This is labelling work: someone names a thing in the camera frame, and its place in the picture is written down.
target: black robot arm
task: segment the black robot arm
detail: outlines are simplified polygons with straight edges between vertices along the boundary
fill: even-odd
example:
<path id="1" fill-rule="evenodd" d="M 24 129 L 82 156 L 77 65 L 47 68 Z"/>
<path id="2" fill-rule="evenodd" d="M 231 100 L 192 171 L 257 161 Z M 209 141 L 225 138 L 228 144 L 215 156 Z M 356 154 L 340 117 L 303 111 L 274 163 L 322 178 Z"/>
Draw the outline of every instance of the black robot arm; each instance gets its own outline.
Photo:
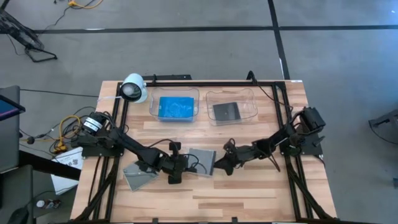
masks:
<path id="1" fill-rule="evenodd" d="M 301 124 L 302 130 L 305 130 L 305 132 L 296 130 L 297 125 L 293 122 L 297 117 L 300 117 L 299 124 Z M 319 133 L 324 126 L 325 122 L 317 109 L 304 108 L 296 113 L 293 118 L 289 119 L 284 127 L 271 137 L 254 141 L 251 146 L 236 147 L 235 140 L 230 139 L 224 145 L 224 150 L 226 151 L 224 157 L 215 163 L 215 168 L 224 169 L 227 175 L 232 175 L 234 168 L 242 167 L 247 161 L 270 158 L 276 147 L 285 141 L 288 141 L 289 149 L 299 151 L 300 147 L 313 143 L 307 142 L 307 140 L 310 136 Z"/>
<path id="2" fill-rule="evenodd" d="M 89 115 L 82 127 L 83 135 L 78 136 L 76 143 L 81 146 L 95 146 L 112 150 L 115 146 L 122 146 L 137 155 L 138 159 L 156 171 L 163 171 L 169 175 L 170 184 L 182 181 L 182 172 L 187 170 L 188 159 L 178 153 L 178 146 L 172 142 L 172 155 L 156 147 L 146 147 L 128 136 L 121 128 L 116 127 L 111 117 L 102 112 Z"/>

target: security camera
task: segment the security camera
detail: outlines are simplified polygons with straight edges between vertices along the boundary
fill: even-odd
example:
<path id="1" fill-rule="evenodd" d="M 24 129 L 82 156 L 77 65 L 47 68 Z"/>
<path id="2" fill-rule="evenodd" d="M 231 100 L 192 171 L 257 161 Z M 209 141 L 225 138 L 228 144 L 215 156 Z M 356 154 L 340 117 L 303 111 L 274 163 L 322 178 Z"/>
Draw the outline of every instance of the security camera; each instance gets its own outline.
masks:
<path id="1" fill-rule="evenodd" d="M 136 73 L 130 74 L 124 80 L 120 89 L 122 98 L 130 102 L 142 103 L 148 97 L 146 83 L 142 76 Z"/>

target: clear plastic container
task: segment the clear plastic container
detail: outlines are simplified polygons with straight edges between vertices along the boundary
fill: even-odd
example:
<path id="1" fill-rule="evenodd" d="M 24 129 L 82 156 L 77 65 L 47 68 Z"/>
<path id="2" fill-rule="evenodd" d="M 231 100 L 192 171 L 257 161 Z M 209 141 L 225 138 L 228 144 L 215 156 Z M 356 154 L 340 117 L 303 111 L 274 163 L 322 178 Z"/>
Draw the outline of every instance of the clear plastic container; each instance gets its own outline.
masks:
<path id="1" fill-rule="evenodd" d="M 154 88 L 150 95 L 149 113 L 163 122 L 194 122 L 199 112 L 199 90 L 196 88 Z"/>
<path id="2" fill-rule="evenodd" d="M 206 94 L 210 123 L 214 126 L 249 123 L 257 116 L 254 93 L 245 88 L 241 91 L 223 91 Z"/>

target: gray floor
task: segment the gray floor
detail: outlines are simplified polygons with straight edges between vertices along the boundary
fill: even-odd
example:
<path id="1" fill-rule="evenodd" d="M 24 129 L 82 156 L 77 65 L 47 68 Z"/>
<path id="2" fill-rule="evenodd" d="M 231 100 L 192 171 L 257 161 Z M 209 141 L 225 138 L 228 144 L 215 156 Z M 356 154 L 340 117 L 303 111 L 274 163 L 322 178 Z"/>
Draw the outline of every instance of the gray floor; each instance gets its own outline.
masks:
<path id="1" fill-rule="evenodd" d="M 398 23 L 397 1 L 274 2 L 280 26 Z M 65 1 L 12 0 L 6 10 L 26 26 L 43 29 L 65 7 Z M 55 29 L 271 24 L 267 1 L 115 0 L 88 11 L 68 10 Z M 398 30 L 283 31 L 281 35 L 291 79 L 304 81 L 310 105 L 319 109 L 327 123 L 322 145 L 338 216 L 396 223 L 398 190 L 392 178 L 398 176 L 398 147 L 373 135 L 368 120 L 398 107 Z M 59 60 L 32 63 L 25 55 L 16 56 L 8 38 L 0 35 L 0 87 L 95 95 L 103 80 L 122 80 L 132 72 L 188 73 L 199 80 L 245 78 L 253 70 L 260 79 L 282 78 L 273 31 L 44 34 L 40 39 Z M 27 109 L 21 128 L 39 134 L 78 108 L 95 106 L 96 101 L 23 92 L 21 103 Z M 394 139 L 389 126 L 377 131 Z M 36 194 L 52 188 L 49 176 L 35 177 L 40 183 L 35 185 Z M 73 196 L 73 191 L 63 196 L 62 210 L 40 217 L 38 223 L 66 221 Z"/>

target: blue sponge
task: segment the blue sponge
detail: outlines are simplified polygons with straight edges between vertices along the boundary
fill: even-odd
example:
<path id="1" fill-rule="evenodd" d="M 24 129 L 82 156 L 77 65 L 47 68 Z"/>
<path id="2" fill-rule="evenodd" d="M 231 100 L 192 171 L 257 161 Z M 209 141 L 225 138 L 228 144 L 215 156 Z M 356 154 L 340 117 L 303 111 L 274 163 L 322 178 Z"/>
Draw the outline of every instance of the blue sponge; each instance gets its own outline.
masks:
<path id="1" fill-rule="evenodd" d="M 194 99 L 184 96 L 161 96 L 159 100 L 160 121 L 193 122 Z"/>

